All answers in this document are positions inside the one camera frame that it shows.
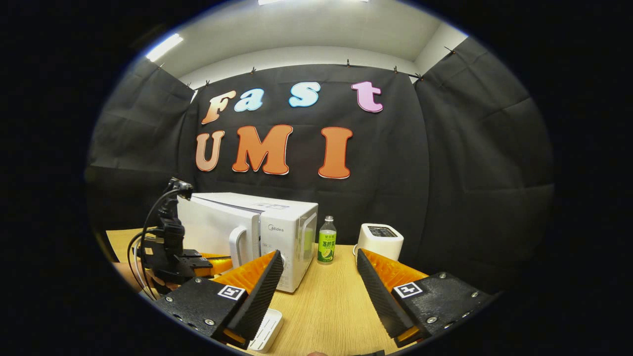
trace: white microwave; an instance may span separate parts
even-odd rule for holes
[[[178,202],[184,248],[230,255],[234,268],[279,250],[277,289],[297,289],[316,251],[318,204],[236,193],[194,193]]]

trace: white cable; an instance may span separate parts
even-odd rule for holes
[[[143,285],[143,291],[145,293],[147,293],[147,291],[145,290],[145,288],[147,286],[145,285],[145,282],[143,282],[143,276],[141,275],[141,272],[139,271],[139,262],[136,259],[137,258],[137,254],[139,252],[139,245],[141,244],[141,238],[142,238],[142,236],[139,236],[139,238],[137,239],[137,242],[136,242],[136,246],[134,246],[134,267],[136,268],[136,274],[139,276],[139,279],[141,280],[141,284]]]

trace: ceiling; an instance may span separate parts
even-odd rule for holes
[[[440,23],[397,0],[227,1],[177,29],[184,40],[156,62],[177,78],[240,54],[291,46],[366,49],[415,61]]]

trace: midea logo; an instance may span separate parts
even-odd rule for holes
[[[276,231],[281,231],[281,232],[284,231],[283,229],[273,226],[273,224],[268,225],[268,230],[271,230],[271,231],[276,230]]]

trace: green bottle label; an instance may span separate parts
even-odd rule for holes
[[[318,233],[318,253],[317,260],[321,262],[330,262],[334,259],[334,245],[336,244],[336,233],[324,234]]]

